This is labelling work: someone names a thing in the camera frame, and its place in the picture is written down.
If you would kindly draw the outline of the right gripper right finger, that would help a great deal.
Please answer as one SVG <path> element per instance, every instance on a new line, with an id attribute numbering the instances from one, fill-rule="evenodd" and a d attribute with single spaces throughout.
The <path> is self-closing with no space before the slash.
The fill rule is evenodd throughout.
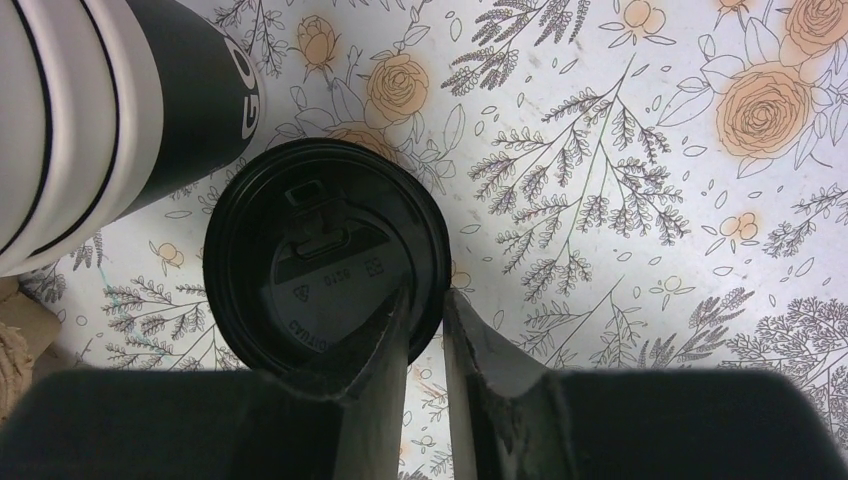
<path id="1" fill-rule="evenodd" d="M 445 295 L 458 479 L 843 479 L 819 416 L 757 370 L 554 370 Z"/>

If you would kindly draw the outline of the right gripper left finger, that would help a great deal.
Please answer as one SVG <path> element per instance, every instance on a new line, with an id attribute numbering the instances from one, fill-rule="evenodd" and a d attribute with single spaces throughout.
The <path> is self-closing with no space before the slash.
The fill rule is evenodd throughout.
<path id="1" fill-rule="evenodd" d="M 284 374 L 73 370 L 1 430 L 5 479 L 394 479 L 408 292 Z"/>

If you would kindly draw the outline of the black plastic cup lid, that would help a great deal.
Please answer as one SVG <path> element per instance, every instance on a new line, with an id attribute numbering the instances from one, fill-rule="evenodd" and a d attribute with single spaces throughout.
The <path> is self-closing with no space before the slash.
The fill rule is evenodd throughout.
<path id="1" fill-rule="evenodd" d="M 307 138 L 249 162 L 204 238 L 203 281 L 226 344 L 251 369 L 290 371 L 408 292 L 408 358 L 434 337 L 451 285 L 444 215 L 410 173 L 349 141 Z"/>

